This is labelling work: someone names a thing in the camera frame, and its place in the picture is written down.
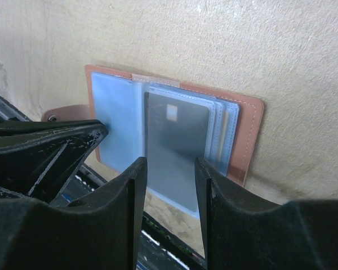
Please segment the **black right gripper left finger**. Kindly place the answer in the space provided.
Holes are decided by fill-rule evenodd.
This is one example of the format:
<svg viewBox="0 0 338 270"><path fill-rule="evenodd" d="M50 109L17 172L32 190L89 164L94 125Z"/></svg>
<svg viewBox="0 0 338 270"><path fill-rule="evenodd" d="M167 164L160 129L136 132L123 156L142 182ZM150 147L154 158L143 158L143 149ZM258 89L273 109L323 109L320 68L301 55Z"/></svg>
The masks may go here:
<svg viewBox="0 0 338 270"><path fill-rule="evenodd" d="M135 269L147 160L65 207L0 198L0 269Z"/></svg>

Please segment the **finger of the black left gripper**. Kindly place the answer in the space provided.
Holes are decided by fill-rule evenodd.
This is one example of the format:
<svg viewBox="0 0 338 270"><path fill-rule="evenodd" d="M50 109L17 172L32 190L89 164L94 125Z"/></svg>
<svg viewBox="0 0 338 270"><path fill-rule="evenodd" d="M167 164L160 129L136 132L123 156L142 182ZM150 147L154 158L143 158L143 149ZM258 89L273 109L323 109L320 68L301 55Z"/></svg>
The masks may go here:
<svg viewBox="0 0 338 270"><path fill-rule="evenodd" d="M98 120L1 120L0 198L52 202L107 135Z"/></svg>

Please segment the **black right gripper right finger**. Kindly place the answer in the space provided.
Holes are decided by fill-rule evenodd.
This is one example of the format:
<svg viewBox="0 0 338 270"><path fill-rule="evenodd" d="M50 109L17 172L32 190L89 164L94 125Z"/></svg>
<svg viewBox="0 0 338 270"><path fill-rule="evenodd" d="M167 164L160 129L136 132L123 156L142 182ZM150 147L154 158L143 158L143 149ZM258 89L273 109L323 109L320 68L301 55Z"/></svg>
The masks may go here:
<svg viewBox="0 0 338 270"><path fill-rule="evenodd" d="M265 200L194 163L208 269L338 269L338 200Z"/></svg>

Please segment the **black card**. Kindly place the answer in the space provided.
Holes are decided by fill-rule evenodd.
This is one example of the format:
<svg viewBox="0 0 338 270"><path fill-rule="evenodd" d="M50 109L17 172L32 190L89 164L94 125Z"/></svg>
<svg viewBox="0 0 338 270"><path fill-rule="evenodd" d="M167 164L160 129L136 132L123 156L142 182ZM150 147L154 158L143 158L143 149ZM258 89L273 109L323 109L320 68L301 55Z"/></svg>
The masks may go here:
<svg viewBox="0 0 338 270"><path fill-rule="evenodd" d="M206 151L210 106L163 92L145 98L148 187L164 201L195 213L194 161Z"/></svg>

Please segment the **brown leather card holder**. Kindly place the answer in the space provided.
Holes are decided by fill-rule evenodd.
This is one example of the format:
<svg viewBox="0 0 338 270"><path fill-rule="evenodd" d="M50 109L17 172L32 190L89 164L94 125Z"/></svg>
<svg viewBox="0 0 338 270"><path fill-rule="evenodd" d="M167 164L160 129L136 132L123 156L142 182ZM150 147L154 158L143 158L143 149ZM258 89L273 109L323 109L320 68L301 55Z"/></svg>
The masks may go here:
<svg viewBox="0 0 338 270"><path fill-rule="evenodd" d="M84 70L88 88L89 103L47 110L42 114L41 121L49 121L49 117L52 115L60 122L93 119L95 116L91 79L91 74L93 72L114 75L116 77L129 79L130 81L164 84L167 86L178 87L189 92L206 94L223 100L232 101L239 104L240 112L238 116L232 156L228 165L226 177L236 184L242 187L244 186L264 113L264 103L262 100L239 93L226 92L211 87L174 81L157 76L154 77L144 74L129 73L123 70L111 69L100 65L88 64L84 67Z"/></svg>

